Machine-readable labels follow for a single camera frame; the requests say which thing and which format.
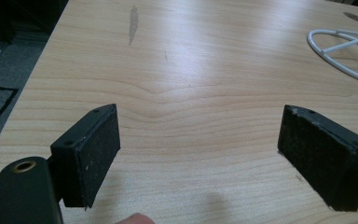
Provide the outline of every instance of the white wire rack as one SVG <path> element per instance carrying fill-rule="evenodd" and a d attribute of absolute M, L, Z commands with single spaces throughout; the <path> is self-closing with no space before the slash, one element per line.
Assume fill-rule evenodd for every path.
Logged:
<path fill-rule="evenodd" d="M 341 38 L 349 40 L 346 43 L 336 45 L 334 47 L 328 48 L 328 49 L 321 49 L 319 48 L 314 40 L 313 36 L 317 34 L 325 34 L 325 35 L 335 35 L 339 36 Z M 358 45 L 358 32 L 353 31 L 346 31 L 346 30 L 313 30 L 308 34 L 308 42 L 310 43 L 310 46 L 315 50 L 316 53 L 318 53 L 325 61 L 335 66 L 335 68 L 341 70 L 342 72 L 350 75 L 351 77 L 355 77 L 358 79 L 358 73 L 351 70 L 347 66 L 339 63 L 337 60 L 333 59 L 328 55 L 328 53 L 339 50 L 339 49 L 345 49 L 347 47 L 350 47 L 352 45 Z"/>

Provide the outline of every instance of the scratch on table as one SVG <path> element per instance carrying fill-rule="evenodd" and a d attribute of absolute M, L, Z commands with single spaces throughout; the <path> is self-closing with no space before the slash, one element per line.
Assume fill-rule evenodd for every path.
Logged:
<path fill-rule="evenodd" d="M 138 29 L 138 8 L 136 6 L 132 7 L 130 14 L 130 43 L 132 44 L 132 40 L 135 37 L 135 32 Z"/>

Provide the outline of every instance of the light wood tabletop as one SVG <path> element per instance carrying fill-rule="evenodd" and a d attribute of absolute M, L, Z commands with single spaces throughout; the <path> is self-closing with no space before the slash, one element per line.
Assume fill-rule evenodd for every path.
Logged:
<path fill-rule="evenodd" d="M 71 0 L 0 135 L 0 171 L 117 104 L 121 150 L 94 206 L 65 223 L 358 223 L 278 154 L 284 105 L 358 133 L 358 80 L 309 46 L 358 31 L 324 0 Z M 343 42 L 315 36 L 321 46 Z M 358 69 L 358 47 L 337 52 Z"/>

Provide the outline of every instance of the gray carpet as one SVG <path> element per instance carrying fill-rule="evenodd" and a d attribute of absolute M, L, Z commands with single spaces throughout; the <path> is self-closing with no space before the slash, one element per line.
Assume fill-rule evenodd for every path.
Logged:
<path fill-rule="evenodd" d="M 0 43 L 0 132 L 48 41 L 48 35 L 30 24 L 18 22 L 15 27 L 13 43 Z"/>

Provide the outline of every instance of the table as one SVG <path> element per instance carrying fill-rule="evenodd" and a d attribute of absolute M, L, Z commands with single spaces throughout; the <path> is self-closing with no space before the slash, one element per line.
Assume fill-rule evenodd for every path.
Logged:
<path fill-rule="evenodd" d="M 314 29 L 358 30 L 343 12 L 358 7 L 71 0 L 0 135 L 0 170 L 47 158 L 89 110 L 116 103 L 122 149 L 92 209 L 62 208 L 65 223 L 135 212 L 157 223 L 358 222 L 330 210 L 277 153 L 286 104 L 358 133 L 358 80 L 306 39 Z M 357 47 L 336 56 L 358 68 Z"/>

